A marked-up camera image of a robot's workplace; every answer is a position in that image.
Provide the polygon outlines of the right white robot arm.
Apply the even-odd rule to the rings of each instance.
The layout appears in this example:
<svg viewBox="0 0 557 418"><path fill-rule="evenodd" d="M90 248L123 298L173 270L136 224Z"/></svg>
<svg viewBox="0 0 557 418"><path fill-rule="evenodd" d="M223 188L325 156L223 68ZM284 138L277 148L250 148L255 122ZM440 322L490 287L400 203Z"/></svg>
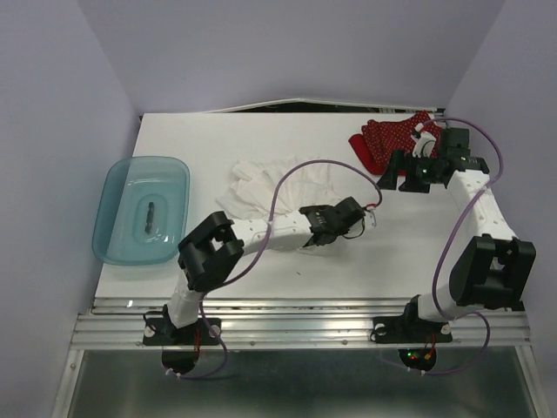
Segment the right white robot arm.
<svg viewBox="0 0 557 418"><path fill-rule="evenodd" d="M400 319L403 335L419 340L431 331L432 322L447 322L478 309L516 308L536 250L506 222L492 191L496 178L483 158L472 155L468 130L446 128L435 138L418 124L411 138L413 150L392 153L380 187L427 193L431 185L443 185L460 212L447 241L452 243L459 232L467 239L446 283L439 283L444 263L440 260L431 292L412 298L407 305L410 312Z"/></svg>

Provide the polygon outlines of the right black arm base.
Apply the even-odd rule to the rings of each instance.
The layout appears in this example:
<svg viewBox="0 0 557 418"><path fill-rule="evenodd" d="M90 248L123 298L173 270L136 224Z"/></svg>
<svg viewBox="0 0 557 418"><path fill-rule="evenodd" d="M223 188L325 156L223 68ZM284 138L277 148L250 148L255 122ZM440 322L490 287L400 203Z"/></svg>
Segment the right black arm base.
<svg viewBox="0 0 557 418"><path fill-rule="evenodd" d="M377 344L400 345L401 363L410 370L430 372L437 361L437 346L453 341L447 323L400 316L378 316L372 319L370 340Z"/></svg>

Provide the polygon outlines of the white ruffled skirt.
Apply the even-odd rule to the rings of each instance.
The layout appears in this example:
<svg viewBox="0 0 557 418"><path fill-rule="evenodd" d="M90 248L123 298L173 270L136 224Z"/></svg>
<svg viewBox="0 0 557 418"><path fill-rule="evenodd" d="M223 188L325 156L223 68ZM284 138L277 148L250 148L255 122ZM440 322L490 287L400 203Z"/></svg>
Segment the white ruffled skirt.
<svg viewBox="0 0 557 418"><path fill-rule="evenodd" d="M230 184L216 197L216 203L234 219L267 219L278 182L308 158L272 161L240 160L229 175ZM280 187L275 205L279 217L303 206L335 205L350 195L333 183L330 163L311 164L289 175Z"/></svg>

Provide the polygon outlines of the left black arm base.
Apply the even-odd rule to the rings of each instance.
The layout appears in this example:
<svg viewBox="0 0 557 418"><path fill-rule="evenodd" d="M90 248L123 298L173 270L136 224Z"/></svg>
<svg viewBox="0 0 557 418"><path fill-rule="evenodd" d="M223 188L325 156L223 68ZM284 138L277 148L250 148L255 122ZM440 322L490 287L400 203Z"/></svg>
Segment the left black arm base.
<svg viewBox="0 0 557 418"><path fill-rule="evenodd" d="M161 361L165 369L177 377L190 377L197 366L201 348L217 347L219 343L206 324L197 319L193 324L176 328L165 310L143 314L146 347L161 347Z"/></svg>

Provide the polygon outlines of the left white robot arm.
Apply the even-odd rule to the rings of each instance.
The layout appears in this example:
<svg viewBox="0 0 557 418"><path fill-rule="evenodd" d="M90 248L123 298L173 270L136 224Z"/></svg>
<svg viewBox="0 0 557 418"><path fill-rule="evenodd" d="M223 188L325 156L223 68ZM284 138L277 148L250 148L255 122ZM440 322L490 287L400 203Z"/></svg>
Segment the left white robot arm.
<svg viewBox="0 0 557 418"><path fill-rule="evenodd" d="M212 213L178 244L182 277L163 309L163 335L176 343L188 341L202 297L222 287L241 258L267 249L328 246L365 217L366 210L353 198L334 206L304 206L271 220Z"/></svg>

